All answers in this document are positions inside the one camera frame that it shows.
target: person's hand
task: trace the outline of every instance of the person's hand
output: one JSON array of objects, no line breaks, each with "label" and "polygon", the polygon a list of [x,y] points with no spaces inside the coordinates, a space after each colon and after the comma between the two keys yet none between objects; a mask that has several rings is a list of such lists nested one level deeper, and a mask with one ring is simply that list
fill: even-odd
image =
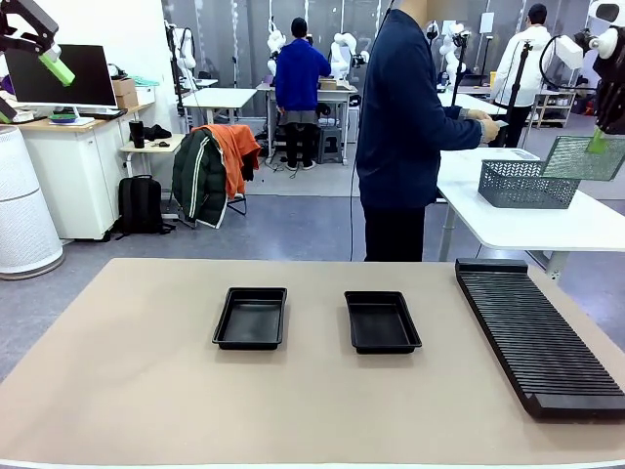
[{"label": "person's hand", "polygon": [[484,126],[484,142],[489,144],[499,135],[499,126],[490,118],[480,119],[479,122],[481,122]]},{"label": "person's hand", "polygon": [[470,109],[469,112],[467,112],[467,118],[473,120],[492,120],[489,114],[483,110],[477,109]]}]

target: person in white jacket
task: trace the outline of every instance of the person in white jacket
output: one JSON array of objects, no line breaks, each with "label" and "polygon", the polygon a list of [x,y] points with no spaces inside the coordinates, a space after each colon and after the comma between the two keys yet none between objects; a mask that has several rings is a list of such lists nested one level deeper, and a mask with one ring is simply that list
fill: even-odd
[{"label": "person in white jacket", "polygon": [[[538,64],[540,63],[540,56],[545,50],[547,43],[551,40],[551,34],[545,27],[546,20],[547,7],[541,3],[533,5],[527,14],[527,29],[515,35],[510,40],[506,52],[504,52],[504,56],[501,59],[501,63],[499,64],[499,68],[497,68],[497,77],[495,78],[495,85],[491,92],[491,99],[496,106],[507,110],[512,96],[512,87],[519,73],[521,52],[525,42],[529,42],[532,46],[532,50],[529,52],[527,61],[525,62],[525,68],[523,69],[521,88],[519,89],[519,94],[514,104],[510,122],[508,122],[509,126],[506,129],[507,134],[505,142],[501,142],[501,139],[497,139],[490,144],[491,147],[501,147],[504,145],[507,148],[516,148],[519,145],[523,126],[531,113],[536,94],[542,87],[543,77]],[[543,59],[544,70],[549,67],[553,55],[554,50],[553,47],[550,46],[550,50],[545,54]]]}]

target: black pants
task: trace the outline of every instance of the black pants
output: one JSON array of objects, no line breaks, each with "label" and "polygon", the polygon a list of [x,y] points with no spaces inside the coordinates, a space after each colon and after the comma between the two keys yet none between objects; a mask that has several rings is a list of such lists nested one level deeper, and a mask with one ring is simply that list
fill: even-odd
[{"label": "black pants", "polygon": [[310,166],[314,156],[314,138],[316,137],[314,124],[286,124],[286,159],[289,166],[297,166],[298,144],[302,143],[302,161]]},{"label": "black pants", "polygon": [[[505,110],[508,109],[507,106],[498,105],[495,103],[497,107],[501,107]],[[508,122],[507,116],[497,116],[495,117],[498,120],[505,120],[508,122],[508,127],[506,127],[506,137],[505,140],[502,139],[502,132],[499,132],[499,137],[493,140],[490,144],[488,144],[491,148],[500,148],[506,147],[507,149],[515,149],[519,146],[519,140],[521,139],[521,134],[523,133],[523,127],[525,127],[525,121],[529,117],[531,113],[532,106],[530,107],[515,107],[512,109],[512,116],[510,117],[510,122]]]},{"label": "black pants", "polygon": [[364,209],[366,262],[421,262],[426,209]]}]

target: white jacket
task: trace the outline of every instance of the white jacket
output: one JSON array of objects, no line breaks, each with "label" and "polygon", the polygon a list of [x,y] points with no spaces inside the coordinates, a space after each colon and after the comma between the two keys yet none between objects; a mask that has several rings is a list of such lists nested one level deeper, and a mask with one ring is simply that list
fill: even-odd
[{"label": "white jacket", "polygon": [[[547,43],[551,39],[551,34],[545,26],[531,26],[523,32],[515,35],[506,48],[504,56],[501,59],[499,68],[497,68],[497,77],[495,78],[495,86],[491,91],[491,99],[500,105],[507,106],[510,103],[512,95],[512,85],[515,84],[517,74],[519,73],[519,65],[521,64],[521,53],[525,41],[529,40],[533,47],[529,51],[523,75],[521,78],[521,88],[517,95],[515,107],[533,106],[536,94],[540,91],[543,77],[540,73],[538,63]],[[549,46],[549,51],[543,59],[543,69],[547,71],[549,64],[554,56],[554,45]]]}]

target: white cylindrical air purifier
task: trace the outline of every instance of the white cylindrical air purifier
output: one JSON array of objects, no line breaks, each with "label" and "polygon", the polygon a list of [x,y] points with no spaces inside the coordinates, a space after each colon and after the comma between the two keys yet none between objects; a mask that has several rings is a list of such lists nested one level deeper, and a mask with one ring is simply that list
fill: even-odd
[{"label": "white cylindrical air purifier", "polygon": [[62,262],[63,245],[21,131],[0,127],[0,278],[40,276]]}]

